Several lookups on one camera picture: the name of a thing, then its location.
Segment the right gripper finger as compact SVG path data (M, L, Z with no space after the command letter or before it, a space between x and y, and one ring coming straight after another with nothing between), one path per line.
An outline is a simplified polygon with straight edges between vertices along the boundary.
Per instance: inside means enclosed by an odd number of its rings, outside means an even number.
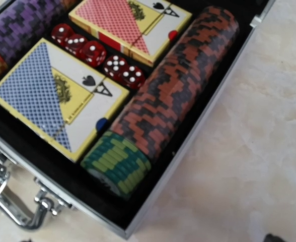
M263 242L286 242L286 241L279 236L269 233L265 236Z

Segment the green poker chip stack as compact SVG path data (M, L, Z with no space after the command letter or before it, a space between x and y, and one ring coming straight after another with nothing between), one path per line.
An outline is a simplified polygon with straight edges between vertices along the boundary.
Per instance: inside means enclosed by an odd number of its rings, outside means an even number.
M80 163L109 193L128 200L152 168L129 140L106 131Z

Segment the red playing card deck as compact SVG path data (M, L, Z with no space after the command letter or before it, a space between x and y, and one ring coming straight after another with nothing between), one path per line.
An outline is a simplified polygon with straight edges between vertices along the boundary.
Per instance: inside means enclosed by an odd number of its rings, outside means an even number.
M81 1L69 18L120 53L153 67L192 14L169 1Z

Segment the blue playing card deck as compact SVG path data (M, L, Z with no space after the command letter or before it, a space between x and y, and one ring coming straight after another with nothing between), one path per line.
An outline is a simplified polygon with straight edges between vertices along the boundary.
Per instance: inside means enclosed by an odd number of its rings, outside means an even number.
M0 81L0 105L72 162L129 94L44 38Z

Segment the aluminium poker case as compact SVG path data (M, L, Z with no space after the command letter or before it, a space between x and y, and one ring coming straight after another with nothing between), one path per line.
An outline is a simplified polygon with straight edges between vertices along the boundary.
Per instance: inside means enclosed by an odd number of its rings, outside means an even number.
M4 1L0 210L129 238L273 1Z

